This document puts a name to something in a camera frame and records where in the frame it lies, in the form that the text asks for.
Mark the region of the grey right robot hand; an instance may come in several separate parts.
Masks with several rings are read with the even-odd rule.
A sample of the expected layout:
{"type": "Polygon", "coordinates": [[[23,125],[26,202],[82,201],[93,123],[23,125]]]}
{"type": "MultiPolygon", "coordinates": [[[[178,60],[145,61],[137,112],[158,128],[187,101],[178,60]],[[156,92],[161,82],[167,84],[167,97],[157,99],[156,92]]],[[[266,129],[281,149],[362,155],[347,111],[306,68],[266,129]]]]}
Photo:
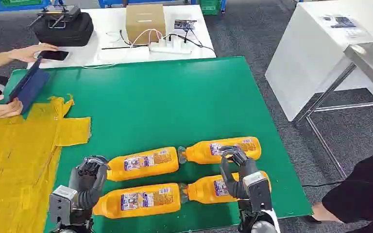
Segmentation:
{"type": "Polygon", "coordinates": [[[220,174],[226,184],[229,194],[237,199],[249,199],[248,192],[244,188],[243,178],[258,172],[255,160],[238,146],[222,146],[220,174]],[[238,166],[239,180],[235,180],[229,169],[229,161],[238,166]]]}

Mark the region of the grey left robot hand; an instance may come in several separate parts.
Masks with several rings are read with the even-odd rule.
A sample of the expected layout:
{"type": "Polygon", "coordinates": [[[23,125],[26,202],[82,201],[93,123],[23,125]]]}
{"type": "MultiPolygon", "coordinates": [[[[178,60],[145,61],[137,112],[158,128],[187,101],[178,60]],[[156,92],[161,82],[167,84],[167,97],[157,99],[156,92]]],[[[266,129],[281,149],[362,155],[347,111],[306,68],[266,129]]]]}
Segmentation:
{"type": "Polygon", "coordinates": [[[85,157],[72,169],[68,186],[77,191],[74,208],[92,209],[98,203],[108,170],[108,160],[100,155],[85,157]]]}

